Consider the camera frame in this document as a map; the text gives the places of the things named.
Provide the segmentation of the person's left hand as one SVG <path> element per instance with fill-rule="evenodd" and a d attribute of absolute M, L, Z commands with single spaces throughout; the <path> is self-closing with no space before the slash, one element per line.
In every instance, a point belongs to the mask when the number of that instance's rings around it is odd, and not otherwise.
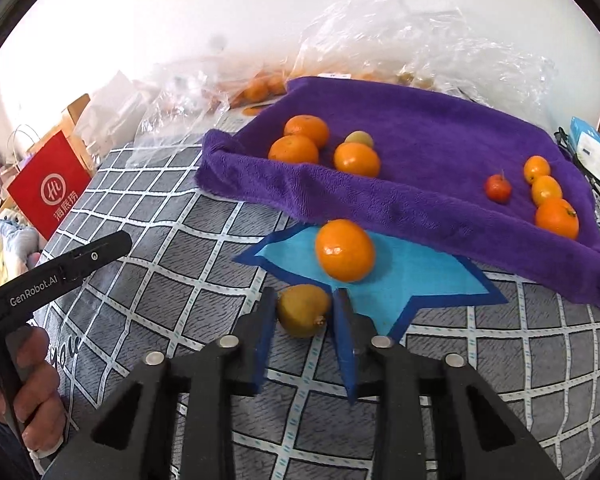
<path fill-rule="evenodd" d="M 30 370 L 30 375 L 15 398 L 14 409 L 20 422 L 35 414 L 21 437 L 29 451 L 46 453 L 56 448 L 64 437 L 66 414 L 58 393 L 59 375 L 45 359 L 50 344 L 46 330 L 28 325 L 19 333 L 28 338 L 18 347 L 17 365 Z M 23 447 L 6 425 L 6 413 L 5 399 L 0 390 L 0 449 L 9 458 L 22 460 Z"/>

